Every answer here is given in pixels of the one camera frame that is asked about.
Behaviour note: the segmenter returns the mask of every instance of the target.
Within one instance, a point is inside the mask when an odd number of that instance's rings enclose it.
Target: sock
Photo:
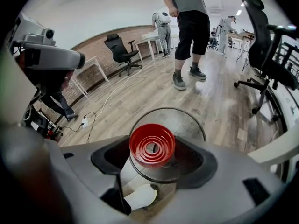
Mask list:
[[[197,62],[192,62],[192,69],[198,68],[198,63]]]
[[[177,74],[178,76],[181,76],[181,71],[182,71],[182,70],[177,70],[177,69],[176,69],[175,72],[176,72],[176,74]]]

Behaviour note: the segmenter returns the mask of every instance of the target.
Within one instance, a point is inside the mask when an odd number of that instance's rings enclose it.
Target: brick wall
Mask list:
[[[127,44],[131,40],[135,40],[134,43],[139,42],[142,39],[142,34],[147,32],[152,32],[151,26],[138,26],[130,28],[122,28],[113,31],[109,31],[100,35],[97,35],[93,38],[88,39],[85,42],[72,48],[75,51],[85,54],[86,60],[96,56],[97,61],[99,62],[101,68],[103,69],[106,76],[109,76],[113,72],[117,71],[120,67],[118,63],[113,60],[112,52],[104,44],[104,41],[107,39],[108,34],[117,33],[119,37],[122,38],[122,41],[127,48],[128,52],[131,51],[130,44]],[[150,55],[150,49],[147,43],[140,44],[139,46],[140,53],[142,57]],[[154,42],[152,42],[152,47],[154,53],[157,52]],[[140,58],[138,55],[132,58],[132,61],[138,61]],[[103,80],[103,76],[100,73],[99,69],[92,65],[81,74],[77,75],[77,80],[83,86],[85,90],[90,89],[95,84]],[[74,105],[76,100],[81,96],[81,92],[77,89],[73,82],[70,82],[68,88],[63,90],[63,95],[66,98],[69,105]],[[37,102],[35,108],[42,111],[51,119],[52,122],[55,122],[60,115],[46,107],[42,102]]]

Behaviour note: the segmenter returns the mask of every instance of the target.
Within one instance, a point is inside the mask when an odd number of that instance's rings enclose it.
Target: gray pants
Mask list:
[[[170,46],[170,26],[159,27],[158,34],[160,38],[160,42],[163,48],[163,52],[165,54],[170,54],[171,46]]]
[[[221,30],[220,31],[220,37],[219,37],[219,47],[218,47],[218,51],[224,53],[225,52],[225,46],[226,46],[226,31]]]

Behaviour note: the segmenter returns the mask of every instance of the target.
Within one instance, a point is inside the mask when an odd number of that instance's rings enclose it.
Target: hand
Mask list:
[[[179,11],[175,7],[169,8],[169,15],[172,17],[178,17],[179,16]]]

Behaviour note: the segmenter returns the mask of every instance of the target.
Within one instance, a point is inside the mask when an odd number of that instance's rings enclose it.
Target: red coil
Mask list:
[[[149,144],[156,144],[158,150],[149,153]],[[145,168],[159,168],[171,158],[175,139],[169,129],[158,124],[146,124],[135,129],[129,140],[129,147],[135,160]]]

